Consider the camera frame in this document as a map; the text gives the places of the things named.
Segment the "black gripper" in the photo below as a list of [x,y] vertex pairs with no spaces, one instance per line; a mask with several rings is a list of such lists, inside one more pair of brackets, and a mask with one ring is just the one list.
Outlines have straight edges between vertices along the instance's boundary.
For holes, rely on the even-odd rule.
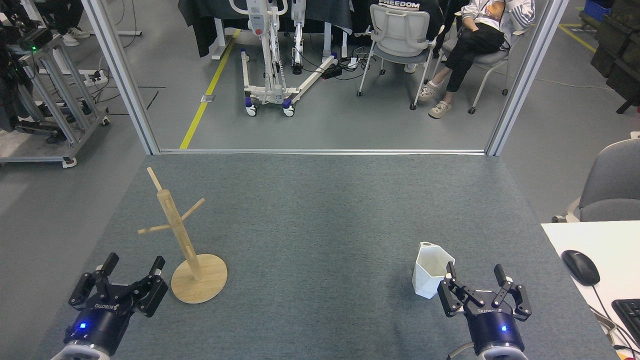
[[[455,265],[450,260],[446,264],[445,278],[438,285],[439,300],[448,318],[464,309],[476,355],[495,348],[523,353],[525,346],[515,321],[525,322],[532,314],[526,287],[514,284],[501,264],[496,264],[493,272],[500,289],[493,300],[485,300],[482,304],[474,291],[457,281]],[[505,301],[508,294],[515,301],[514,308]]]
[[[169,289],[161,276],[166,264],[164,257],[155,258],[148,275],[129,286],[128,295],[121,294],[123,287],[111,287],[108,278],[118,262],[119,256],[112,252],[100,268],[80,276],[68,304],[74,309],[83,307],[67,327],[64,344],[94,346],[113,356],[128,328],[134,306],[145,317],[153,317]],[[97,292],[90,296],[93,289]]]

